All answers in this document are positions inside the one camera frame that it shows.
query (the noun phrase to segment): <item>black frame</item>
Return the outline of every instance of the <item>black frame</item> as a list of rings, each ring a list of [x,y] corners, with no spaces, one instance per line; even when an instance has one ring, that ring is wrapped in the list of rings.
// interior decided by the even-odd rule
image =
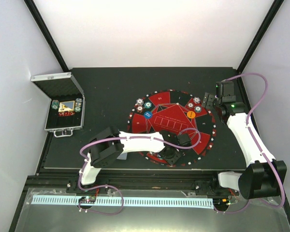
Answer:
[[[269,9],[266,17],[264,18],[258,32],[256,33],[253,41],[251,42],[248,50],[246,51],[239,67],[237,68],[237,72],[239,74],[241,74],[244,70],[244,68],[246,67],[246,65],[248,64],[250,58],[252,57],[254,51],[256,50],[259,42],[261,41],[262,37],[264,36],[264,34],[266,33],[266,30],[268,29],[269,25],[271,24],[272,20],[274,19],[276,13],[278,12],[280,6],[282,5],[284,0],[274,0],[271,8]],[[51,50],[53,51],[56,59],[58,60],[63,72],[68,72],[69,68],[66,65],[50,31],[48,30],[41,14],[39,13],[34,0],[24,0],[24,2],[26,3],[28,9],[30,10],[33,18],[35,19],[38,27],[40,28],[43,36],[45,37],[46,41],[48,42]],[[243,83],[242,78],[238,78],[237,79],[237,83],[238,86],[240,88],[241,91],[241,95],[242,95],[242,99],[243,102],[248,106],[249,109],[251,109],[251,106],[249,104],[249,100],[248,100],[248,96],[245,90],[245,86]],[[251,115],[252,118],[252,122],[256,128],[256,130],[258,131],[257,127],[256,127],[256,123],[255,123],[255,119],[253,117],[253,115]],[[67,188],[67,184],[73,182],[76,178],[77,178],[77,172],[75,172],[75,170],[48,170],[44,168],[44,163],[46,160],[46,155],[52,140],[53,134],[52,133],[48,133],[47,137],[46,137],[46,141],[44,144],[44,148],[40,157],[40,161],[38,164],[38,168],[36,170],[36,175],[35,176],[28,176],[23,192],[21,194],[19,203],[17,205],[16,208],[16,212],[13,218],[13,221],[11,223],[11,227],[10,227],[10,232],[15,231],[16,229],[16,225],[22,210],[22,206],[24,203],[24,200],[26,198],[27,192],[29,188]],[[142,172],[131,172],[128,175],[125,175],[126,177],[123,178],[124,176],[118,172],[116,174],[117,178],[120,178],[122,181],[120,181],[120,185],[121,187],[123,186],[127,186],[127,183],[131,183],[132,180],[139,180],[139,179],[146,179],[151,180],[151,181],[155,181],[155,180],[168,180],[167,185],[161,185],[162,188],[170,188],[170,189],[191,189],[193,188],[193,186],[191,185],[191,182],[194,182],[194,180],[202,180],[202,179],[206,179],[211,175],[211,173],[206,173],[206,172],[202,172],[199,174],[187,174],[187,172],[177,172],[176,174],[172,174],[172,175],[165,175],[165,174],[156,174],[155,177],[153,178],[152,176],[144,176],[144,173]],[[101,173],[98,178],[97,181],[99,182],[109,182],[110,179],[114,178],[114,174],[113,176],[111,174],[108,174],[107,172],[103,172]],[[138,186],[131,186],[130,188],[148,188],[148,184],[138,184]],[[287,217],[288,217],[288,221],[290,224],[290,205],[288,202],[288,199],[286,198],[286,202],[284,205],[284,209],[286,211]]]

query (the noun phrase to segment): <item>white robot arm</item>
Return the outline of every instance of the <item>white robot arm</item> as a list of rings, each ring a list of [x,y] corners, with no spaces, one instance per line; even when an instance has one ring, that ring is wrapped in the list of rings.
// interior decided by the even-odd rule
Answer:
[[[222,123],[235,135],[246,161],[247,168],[243,173],[218,173],[219,185],[240,191],[245,199],[279,195],[280,189],[275,175],[260,151],[272,162],[282,182],[287,167],[284,161],[276,161],[265,147],[250,117],[247,121],[244,103],[236,102],[233,82],[217,82],[216,95],[206,93],[202,106],[215,108]]]

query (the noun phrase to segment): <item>white marking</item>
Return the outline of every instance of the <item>white marking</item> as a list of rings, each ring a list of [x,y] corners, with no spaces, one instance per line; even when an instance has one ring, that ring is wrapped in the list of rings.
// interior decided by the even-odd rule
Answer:
[[[32,100],[32,98],[30,98],[30,99],[27,100],[27,101],[24,101],[23,104],[24,104],[24,103],[27,103],[27,102],[29,102],[29,101],[31,101],[31,100]]]

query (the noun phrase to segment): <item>white enclosure wall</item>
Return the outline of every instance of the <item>white enclosure wall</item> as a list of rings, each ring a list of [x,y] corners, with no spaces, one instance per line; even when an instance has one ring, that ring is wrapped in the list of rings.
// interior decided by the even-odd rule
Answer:
[[[46,132],[48,98],[31,75],[62,72],[22,0],[0,0],[0,232],[8,231]]]
[[[269,81],[269,91],[254,115],[261,137],[278,160],[287,164],[285,189],[290,202],[290,0],[285,1],[245,72],[259,72]],[[264,90],[261,78],[245,77],[250,103]]]
[[[69,68],[237,68],[273,0],[34,0]]]

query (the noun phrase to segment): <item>blue poker chip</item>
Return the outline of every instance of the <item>blue poker chip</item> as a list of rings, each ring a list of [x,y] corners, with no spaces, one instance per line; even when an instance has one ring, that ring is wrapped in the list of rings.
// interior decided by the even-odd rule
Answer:
[[[151,107],[151,103],[150,102],[145,102],[144,108],[149,109],[150,107]]]
[[[152,114],[150,111],[146,111],[146,112],[144,113],[144,117],[145,117],[146,119],[150,119],[152,116],[153,116],[153,114]]]

